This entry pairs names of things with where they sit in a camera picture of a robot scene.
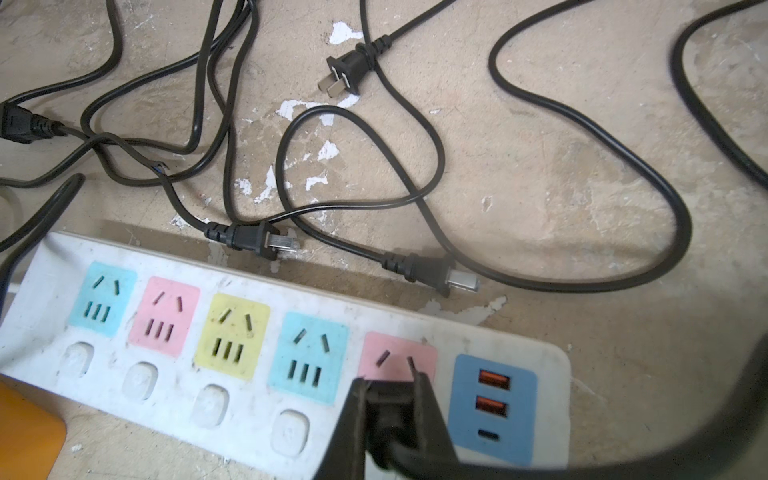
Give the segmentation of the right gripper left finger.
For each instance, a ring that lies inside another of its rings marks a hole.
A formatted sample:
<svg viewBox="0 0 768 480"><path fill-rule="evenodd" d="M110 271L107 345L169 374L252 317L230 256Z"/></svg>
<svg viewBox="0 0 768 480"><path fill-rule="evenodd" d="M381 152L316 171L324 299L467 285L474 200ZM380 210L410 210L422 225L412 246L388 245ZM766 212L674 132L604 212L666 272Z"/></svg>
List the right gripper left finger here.
<svg viewBox="0 0 768 480"><path fill-rule="evenodd" d="M368 389L367 380L352 381L314 480L365 478Z"/></svg>

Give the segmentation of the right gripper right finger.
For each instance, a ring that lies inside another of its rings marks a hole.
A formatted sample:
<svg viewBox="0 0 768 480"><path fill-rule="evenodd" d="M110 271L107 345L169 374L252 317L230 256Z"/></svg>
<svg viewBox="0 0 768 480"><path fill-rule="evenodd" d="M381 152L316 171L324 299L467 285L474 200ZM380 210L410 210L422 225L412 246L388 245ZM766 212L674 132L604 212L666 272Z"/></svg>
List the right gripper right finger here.
<svg viewBox="0 0 768 480"><path fill-rule="evenodd" d="M458 460L429 377L412 371L407 414L407 476L412 479L461 479Z"/></svg>

